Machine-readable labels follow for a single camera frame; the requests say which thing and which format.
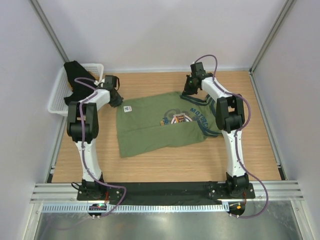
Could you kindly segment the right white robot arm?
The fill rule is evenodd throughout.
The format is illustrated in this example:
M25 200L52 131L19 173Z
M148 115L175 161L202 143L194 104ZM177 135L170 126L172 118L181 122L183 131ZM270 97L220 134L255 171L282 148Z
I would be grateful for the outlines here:
M227 151L227 172L225 192L231 198L242 198L249 188L249 176L245 170L242 150L242 128L245 124L243 97L229 92L215 77L206 72L203 63L195 61L190 65L191 74L186 76L181 98L196 105L205 106L208 100L201 100L192 95L198 90L207 93L208 99L215 104L212 112L215 123L224 138Z

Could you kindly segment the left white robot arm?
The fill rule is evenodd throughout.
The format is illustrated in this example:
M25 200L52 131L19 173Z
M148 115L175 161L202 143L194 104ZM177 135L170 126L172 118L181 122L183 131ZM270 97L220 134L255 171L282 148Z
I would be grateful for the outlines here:
M96 150L99 134L98 110L107 104L118 107L123 103L123 98L118 93L120 79L115 75L105 75L100 82L87 77L77 77L74 82L92 90L89 96L68 105L66 130L78 149L82 164L81 187L78 191L101 200L108 189L126 189L104 182Z

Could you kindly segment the green tank top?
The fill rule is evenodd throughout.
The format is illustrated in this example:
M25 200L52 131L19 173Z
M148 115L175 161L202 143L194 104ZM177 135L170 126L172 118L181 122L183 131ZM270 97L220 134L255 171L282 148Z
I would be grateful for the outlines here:
M122 158L221 135L213 98L196 98L179 91L125 100L117 107L116 130Z

